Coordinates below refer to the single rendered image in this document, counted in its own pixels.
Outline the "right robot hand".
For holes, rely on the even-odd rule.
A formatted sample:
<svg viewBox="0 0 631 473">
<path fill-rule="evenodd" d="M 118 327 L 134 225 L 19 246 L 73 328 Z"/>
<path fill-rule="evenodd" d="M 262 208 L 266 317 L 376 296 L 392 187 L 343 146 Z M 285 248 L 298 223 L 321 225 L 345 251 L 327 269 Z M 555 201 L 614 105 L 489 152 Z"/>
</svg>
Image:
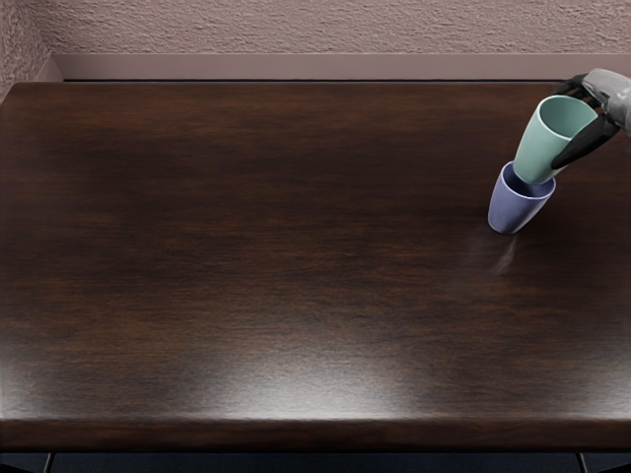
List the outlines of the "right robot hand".
<svg viewBox="0 0 631 473">
<path fill-rule="evenodd" d="M 554 95 L 591 97 L 588 105 L 602 113 L 586 125 L 551 162 L 561 169 L 595 151 L 622 130 L 631 137 L 631 78 L 595 68 L 563 82 Z"/>
</svg>

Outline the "green cup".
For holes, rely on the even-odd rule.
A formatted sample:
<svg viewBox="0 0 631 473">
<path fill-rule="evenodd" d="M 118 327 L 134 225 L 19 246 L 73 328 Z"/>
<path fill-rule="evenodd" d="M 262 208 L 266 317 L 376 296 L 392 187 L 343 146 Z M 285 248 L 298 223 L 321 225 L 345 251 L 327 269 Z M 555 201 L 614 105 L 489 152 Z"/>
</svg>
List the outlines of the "green cup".
<svg viewBox="0 0 631 473">
<path fill-rule="evenodd" d="M 528 184 L 542 184 L 559 169 L 552 161 L 597 114 L 584 101 L 568 96 L 550 96 L 533 113 L 514 159 L 514 172 Z"/>
</svg>

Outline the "purple cup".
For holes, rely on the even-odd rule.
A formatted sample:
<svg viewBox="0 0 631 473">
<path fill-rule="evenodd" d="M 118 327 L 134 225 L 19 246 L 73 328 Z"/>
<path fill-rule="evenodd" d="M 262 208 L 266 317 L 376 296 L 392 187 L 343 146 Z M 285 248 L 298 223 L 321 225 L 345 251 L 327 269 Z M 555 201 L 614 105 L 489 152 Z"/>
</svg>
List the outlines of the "purple cup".
<svg viewBox="0 0 631 473">
<path fill-rule="evenodd" d="M 496 180 L 488 208 L 487 222 L 501 235 L 514 235 L 543 208 L 556 190 L 556 180 L 541 184 L 521 180 L 514 163 L 506 163 Z"/>
</svg>

